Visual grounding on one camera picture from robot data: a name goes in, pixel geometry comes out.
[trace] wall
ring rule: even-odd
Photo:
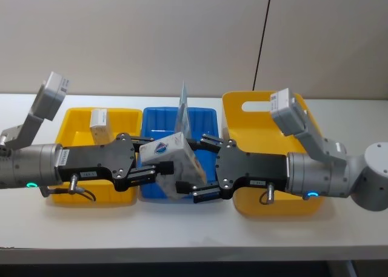
[[[256,90],[388,98],[387,0],[271,0]]]
[[[0,92],[251,90],[268,0],[0,0]],[[388,98],[386,0],[270,0],[256,90]]]
[[[267,0],[0,0],[0,92],[220,96],[252,89]]]

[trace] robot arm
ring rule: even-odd
[[[117,191],[155,181],[157,173],[173,173],[173,163],[136,168],[135,153],[149,138],[120,133],[107,145],[62,147],[60,144],[31,145],[44,119],[58,111],[69,80],[51,72],[42,85],[23,125],[4,130],[0,136],[0,189],[39,187],[42,195],[54,193],[94,195],[78,180],[106,179]],[[69,182],[69,189],[47,186]]]
[[[0,189],[40,187],[42,195],[92,193],[77,187],[78,180],[106,179],[117,191],[155,181],[157,173],[172,174],[173,163],[136,168],[135,153],[152,139],[120,133],[107,145],[62,147],[59,144],[30,145],[44,118],[52,120],[64,99],[69,81],[51,73],[23,125],[4,130],[0,136]],[[247,153],[236,141],[203,135],[188,139],[193,150],[217,153],[217,183],[194,186],[177,182],[178,193],[192,193],[194,202],[230,199],[240,187],[267,189],[267,201],[279,190],[308,200],[313,196],[352,199],[368,210],[388,207],[388,143],[373,144],[361,156],[349,156],[337,141],[323,138],[307,111],[289,89],[271,96],[271,115],[284,136],[294,136],[307,153],[273,155]],[[47,186],[69,182],[68,189]]]
[[[201,202],[229,199],[240,187],[259,187],[267,189],[264,204],[273,203],[274,190],[279,190],[305,200],[351,196],[359,206],[373,211],[388,207],[388,143],[372,144],[360,156],[347,155],[342,143],[320,135],[289,89],[271,96],[271,115],[283,135],[294,136],[307,153],[246,153],[234,140],[218,139],[217,145],[222,143],[216,160],[218,183],[192,187],[178,182],[177,191],[192,192],[194,202]]]

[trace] gray cylindrical joint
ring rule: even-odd
[[[267,204],[273,204],[275,201],[275,186],[272,183],[267,186]]]
[[[72,195],[76,193],[77,182],[78,182],[78,177],[77,175],[73,174],[72,177],[70,178],[69,194]]]
[[[371,211],[388,208],[388,142],[370,145],[364,154],[366,168],[357,180],[352,199]]]
[[[31,145],[3,157],[0,189],[61,184],[55,169],[61,150],[57,144]]]
[[[286,192],[305,200],[310,194],[346,198],[354,182],[348,165],[316,161],[303,153],[287,155],[287,177]]]

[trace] table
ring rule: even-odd
[[[23,123],[34,95],[1,94],[0,130]],[[177,106],[178,98],[67,96],[34,144],[54,142],[70,107]],[[307,100],[328,138],[359,154],[388,140],[388,101]],[[214,108],[220,98],[189,98]],[[233,201],[200,204],[137,201],[127,207],[54,206],[38,189],[0,190],[0,264],[281,261],[388,258],[388,210],[368,212],[327,199],[313,216],[249,219]]]

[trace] small white box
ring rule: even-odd
[[[193,185],[206,183],[206,174],[190,148],[182,132],[140,146],[141,164],[152,165],[164,161],[174,162],[173,175],[156,176],[156,183],[171,199],[179,199],[186,194],[176,192],[176,181],[187,181]]]
[[[90,132],[92,133],[96,145],[105,145],[114,140],[106,108],[96,108],[92,110],[92,115],[90,117]]]

